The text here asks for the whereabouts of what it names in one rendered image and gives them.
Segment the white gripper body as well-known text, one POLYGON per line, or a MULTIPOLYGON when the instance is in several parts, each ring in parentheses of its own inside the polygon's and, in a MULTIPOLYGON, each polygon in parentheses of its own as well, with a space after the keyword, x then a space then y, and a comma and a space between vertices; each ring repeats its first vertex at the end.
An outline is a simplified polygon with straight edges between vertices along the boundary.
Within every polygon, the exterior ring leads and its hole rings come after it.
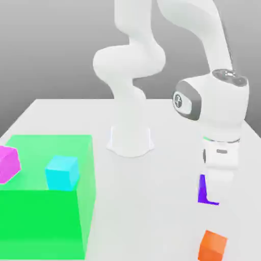
POLYGON ((207 169, 205 174, 207 199, 209 201, 226 201, 231 193, 233 178, 232 170, 207 169))

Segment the small purple cube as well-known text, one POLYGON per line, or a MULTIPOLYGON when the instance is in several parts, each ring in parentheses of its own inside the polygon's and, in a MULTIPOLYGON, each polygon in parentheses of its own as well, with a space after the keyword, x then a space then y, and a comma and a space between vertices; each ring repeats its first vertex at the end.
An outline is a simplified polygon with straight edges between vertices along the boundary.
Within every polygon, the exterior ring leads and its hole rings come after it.
POLYGON ((218 202, 209 201, 207 199, 206 182, 205 182, 205 175, 204 174, 201 174, 200 177, 199 177, 198 203, 204 203, 204 204, 210 204, 210 205, 219 205, 218 202))

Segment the small orange cube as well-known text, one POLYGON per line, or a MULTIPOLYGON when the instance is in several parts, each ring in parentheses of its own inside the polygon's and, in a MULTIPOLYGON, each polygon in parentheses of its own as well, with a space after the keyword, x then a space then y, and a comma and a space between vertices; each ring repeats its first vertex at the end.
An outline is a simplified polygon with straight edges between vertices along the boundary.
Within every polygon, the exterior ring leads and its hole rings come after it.
POLYGON ((206 230, 200 243, 199 261, 222 261, 227 238, 206 230))

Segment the small cyan cube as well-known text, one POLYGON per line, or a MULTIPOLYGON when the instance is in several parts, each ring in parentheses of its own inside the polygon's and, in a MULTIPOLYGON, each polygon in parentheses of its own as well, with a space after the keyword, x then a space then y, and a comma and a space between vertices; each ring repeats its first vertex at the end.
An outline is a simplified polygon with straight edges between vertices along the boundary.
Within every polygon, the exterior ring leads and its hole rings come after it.
POLYGON ((55 155, 45 167, 49 190, 72 191, 80 177, 78 159, 55 155))

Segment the small magenta cube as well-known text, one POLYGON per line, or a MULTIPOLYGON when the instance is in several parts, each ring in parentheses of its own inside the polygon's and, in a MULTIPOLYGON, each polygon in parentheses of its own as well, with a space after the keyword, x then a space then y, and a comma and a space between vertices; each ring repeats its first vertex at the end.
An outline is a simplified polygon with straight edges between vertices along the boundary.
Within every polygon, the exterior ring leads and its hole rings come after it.
POLYGON ((6 184, 21 170, 16 148, 0 146, 0 184, 6 184))

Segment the large green box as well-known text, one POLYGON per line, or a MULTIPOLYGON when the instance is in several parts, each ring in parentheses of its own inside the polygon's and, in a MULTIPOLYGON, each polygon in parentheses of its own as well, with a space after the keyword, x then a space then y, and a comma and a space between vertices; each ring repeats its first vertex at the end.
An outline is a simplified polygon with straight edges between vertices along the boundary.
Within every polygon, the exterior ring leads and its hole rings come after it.
POLYGON ((13 135, 21 170, 0 184, 0 260, 83 260, 96 197, 90 135, 13 135), (72 191, 49 190, 45 167, 55 155, 78 159, 72 191))

